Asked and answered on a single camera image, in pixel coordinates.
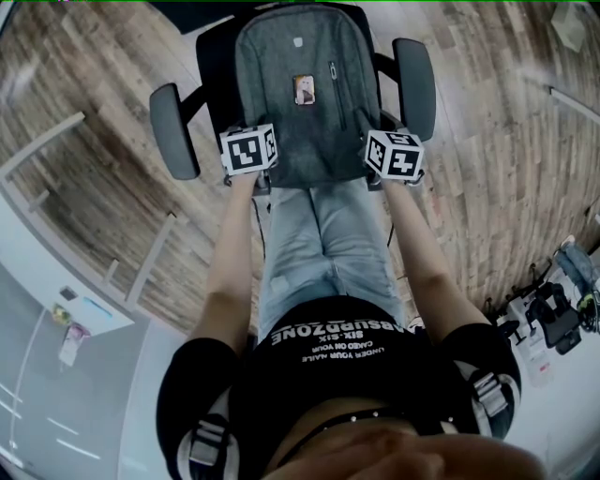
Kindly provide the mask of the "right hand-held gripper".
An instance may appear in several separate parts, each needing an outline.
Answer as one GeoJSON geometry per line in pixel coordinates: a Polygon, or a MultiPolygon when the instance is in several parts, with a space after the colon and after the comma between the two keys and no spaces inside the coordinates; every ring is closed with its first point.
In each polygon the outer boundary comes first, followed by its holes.
{"type": "Polygon", "coordinates": [[[369,168],[367,185],[379,188],[382,180],[394,180],[405,185],[418,185],[425,171],[422,164],[425,148],[417,135],[390,112],[382,112],[382,129],[374,130],[368,114],[355,110],[359,137],[367,139],[364,162],[369,168]]]}

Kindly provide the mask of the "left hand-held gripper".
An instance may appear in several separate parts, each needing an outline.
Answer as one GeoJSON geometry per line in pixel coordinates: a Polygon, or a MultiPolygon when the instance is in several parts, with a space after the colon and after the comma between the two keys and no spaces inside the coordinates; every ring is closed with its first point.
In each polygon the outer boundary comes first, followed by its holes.
{"type": "Polygon", "coordinates": [[[254,195],[270,193],[269,170],[278,160],[278,145],[272,124],[256,127],[234,126],[219,134],[221,162],[229,178],[259,173],[254,195]]]}

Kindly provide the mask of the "grey fabric backpack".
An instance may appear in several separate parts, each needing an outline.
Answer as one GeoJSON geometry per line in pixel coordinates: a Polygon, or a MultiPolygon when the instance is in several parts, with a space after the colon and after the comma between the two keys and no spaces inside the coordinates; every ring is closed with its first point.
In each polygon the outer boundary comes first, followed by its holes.
{"type": "Polygon", "coordinates": [[[272,124],[274,188],[312,188],[366,176],[355,110],[381,124],[372,49],[337,7],[274,7],[249,21],[235,43],[247,126],[272,124]]]}

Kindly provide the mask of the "black office chair with armrests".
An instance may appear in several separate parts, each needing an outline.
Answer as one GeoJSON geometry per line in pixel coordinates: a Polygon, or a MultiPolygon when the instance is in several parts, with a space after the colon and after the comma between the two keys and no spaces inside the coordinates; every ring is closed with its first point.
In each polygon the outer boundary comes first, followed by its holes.
{"type": "MultiPolygon", "coordinates": [[[[196,55],[201,85],[188,97],[181,97],[174,83],[159,87],[150,97],[150,119],[157,146],[172,177],[192,180],[200,166],[188,130],[190,120],[206,108],[215,131],[221,158],[219,134],[234,126],[247,126],[239,96],[235,69],[235,43],[241,29],[252,19],[272,8],[323,3],[290,3],[265,7],[262,4],[204,6],[160,5],[159,10],[180,30],[201,27],[196,55]]],[[[347,12],[359,25],[372,49],[372,65],[378,82],[381,124],[382,112],[398,118],[421,143],[428,141],[436,121],[435,78],[426,46],[408,38],[393,41],[393,55],[374,50],[367,17],[360,7],[329,6],[347,12]]]]}

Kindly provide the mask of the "person's right forearm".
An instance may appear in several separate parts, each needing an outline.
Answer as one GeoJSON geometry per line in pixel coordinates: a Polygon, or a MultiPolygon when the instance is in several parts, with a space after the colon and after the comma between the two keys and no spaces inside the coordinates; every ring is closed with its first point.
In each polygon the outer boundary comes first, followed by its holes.
{"type": "Polygon", "coordinates": [[[452,279],[442,249],[410,191],[390,180],[382,185],[413,301],[429,337],[440,343],[468,323],[471,306],[452,279]]]}

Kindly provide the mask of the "person's left forearm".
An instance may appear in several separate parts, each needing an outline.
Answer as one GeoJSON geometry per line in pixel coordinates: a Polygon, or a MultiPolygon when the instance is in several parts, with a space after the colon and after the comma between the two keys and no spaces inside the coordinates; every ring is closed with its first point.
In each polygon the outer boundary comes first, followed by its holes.
{"type": "Polygon", "coordinates": [[[258,174],[232,178],[210,264],[206,297],[197,325],[187,339],[211,338],[242,355],[251,317],[252,253],[250,208],[258,174]]]}

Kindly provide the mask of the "person's legs in light jeans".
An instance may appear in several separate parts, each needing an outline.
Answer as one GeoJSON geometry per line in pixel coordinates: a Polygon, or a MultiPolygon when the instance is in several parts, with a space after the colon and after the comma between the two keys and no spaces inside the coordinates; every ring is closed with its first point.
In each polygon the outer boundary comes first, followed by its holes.
{"type": "Polygon", "coordinates": [[[404,324],[390,253],[366,179],[274,188],[259,295],[259,338],[292,308],[350,296],[404,324]]]}

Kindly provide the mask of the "white table with thin legs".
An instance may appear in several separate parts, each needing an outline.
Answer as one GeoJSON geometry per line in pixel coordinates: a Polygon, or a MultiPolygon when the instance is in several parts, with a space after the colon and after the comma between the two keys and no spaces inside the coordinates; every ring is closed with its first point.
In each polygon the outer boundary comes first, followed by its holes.
{"type": "Polygon", "coordinates": [[[580,101],[578,101],[572,97],[569,97],[565,93],[557,90],[555,87],[549,88],[549,94],[553,98],[559,100],[564,105],[567,105],[568,107],[572,108],[573,110],[577,111],[578,113],[583,114],[586,118],[593,121],[595,124],[600,125],[600,114],[595,112],[591,108],[587,107],[580,101]]]}

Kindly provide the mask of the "cardboard box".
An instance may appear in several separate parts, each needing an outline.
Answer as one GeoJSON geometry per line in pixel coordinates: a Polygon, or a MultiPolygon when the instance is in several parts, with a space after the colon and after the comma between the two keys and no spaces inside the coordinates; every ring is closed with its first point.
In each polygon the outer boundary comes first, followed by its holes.
{"type": "Polygon", "coordinates": [[[579,52],[586,37],[586,29],[577,15],[575,6],[571,3],[559,3],[552,15],[551,24],[562,44],[579,52]]]}

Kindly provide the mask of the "light blue flat item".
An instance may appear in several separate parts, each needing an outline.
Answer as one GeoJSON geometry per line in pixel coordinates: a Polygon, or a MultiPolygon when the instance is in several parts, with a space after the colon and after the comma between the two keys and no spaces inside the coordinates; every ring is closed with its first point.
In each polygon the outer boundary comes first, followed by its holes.
{"type": "Polygon", "coordinates": [[[82,300],[84,301],[84,303],[86,305],[89,305],[90,307],[97,309],[103,315],[105,315],[107,318],[111,318],[113,316],[113,314],[108,309],[106,309],[104,306],[102,306],[101,304],[96,302],[94,299],[85,296],[82,300]]]}

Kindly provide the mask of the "white desk with grey legs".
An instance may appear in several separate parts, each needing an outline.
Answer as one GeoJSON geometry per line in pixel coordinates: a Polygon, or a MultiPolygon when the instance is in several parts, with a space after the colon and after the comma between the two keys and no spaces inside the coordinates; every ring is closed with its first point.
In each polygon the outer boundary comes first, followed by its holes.
{"type": "Polygon", "coordinates": [[[152,246],[144,257],[134,281],[124,294],[118,292],[111,279],[118,262],[100,275],[81,260],[51,229],[38,213],[48,198],[43,192],[29,202],[12,183],[12,175],[39,149],[83,122],[85,115],[77,112],[50,128],[22,150],[0,165],[0,264],[48,310],[54,304],[64,307],[92,336],[126,327],[133,323],[133,314],[143,313],[139,299],[143,287],[162,247],[171,232],[176,216],[169,214],[152,246]],[[78,297],[64,299],[59,291],[69,287],[78,297]],[[112,313],[107,318],[94,307],[86,305],[87,296],[112,313]]]}

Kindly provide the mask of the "person's torso in black shirt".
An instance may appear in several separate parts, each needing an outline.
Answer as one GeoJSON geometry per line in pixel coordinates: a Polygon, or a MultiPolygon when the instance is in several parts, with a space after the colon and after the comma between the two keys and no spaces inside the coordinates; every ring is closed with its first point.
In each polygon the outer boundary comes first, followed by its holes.
{"type": "Polygon", "coordinates": [[[180,347],[160,387],[157,436],[171,478],[183,480],[184,438],[226,396],[240,480],[258,480],[299,418],[328,400],[379,400],[426,433],[449,422],[501,439],[520,393],[496,327],[465,325],[435,346],[368,301],[332,296],[292,308],[247,360],[211,338],[180,347]]]}

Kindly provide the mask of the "black device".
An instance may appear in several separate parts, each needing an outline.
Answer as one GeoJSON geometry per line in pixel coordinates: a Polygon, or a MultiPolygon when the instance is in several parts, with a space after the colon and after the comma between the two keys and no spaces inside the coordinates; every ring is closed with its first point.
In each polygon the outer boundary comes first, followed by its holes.
{"type": "Polygon", "coordinates": [[[567,355],[581,341],[578,312],[571,306],[560,283],[546,282],[534,292],[526,319],[531,333],[533,324],[540,324],[546,346],[559,355],[567,355]]]}

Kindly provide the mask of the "pink snack packet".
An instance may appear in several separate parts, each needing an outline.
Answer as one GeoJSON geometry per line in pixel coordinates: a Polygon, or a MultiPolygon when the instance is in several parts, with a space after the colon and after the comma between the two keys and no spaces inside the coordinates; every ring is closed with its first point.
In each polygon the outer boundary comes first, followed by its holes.
{"type": "Polygon", "coordinates": [[[89,337],[90,333],[84,327],[76,323],[71,324],[67,329],[58,354],[60,362],[68,367],[72,367],[75,363],[78,350],[89,337]]]}

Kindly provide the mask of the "white packet with red label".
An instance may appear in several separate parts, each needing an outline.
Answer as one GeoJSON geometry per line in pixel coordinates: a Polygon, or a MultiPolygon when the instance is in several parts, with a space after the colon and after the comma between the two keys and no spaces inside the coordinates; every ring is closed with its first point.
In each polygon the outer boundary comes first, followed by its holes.
{"type": "Polygon", "coordinates": [[[545,337],[539,327],[526,335],[521,354],[533,387],[543,388],[553,380],[545,337]]]}

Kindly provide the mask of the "white work table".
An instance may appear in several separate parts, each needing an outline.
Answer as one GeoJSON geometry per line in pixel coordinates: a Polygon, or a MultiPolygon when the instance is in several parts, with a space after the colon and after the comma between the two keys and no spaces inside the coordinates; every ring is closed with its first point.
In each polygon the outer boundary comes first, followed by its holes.
{"type": "Polygon", "coordinates": [[[552,478],[579,469],[600,445],[600,335],[581,334],[567,355],[547,347],[553,380],[531,385],[521,354],[531,332],[522,306],[506,308],[520,328],[510,337],[521,375],[521,401],[506,440],[538,456],[552,478]]]}

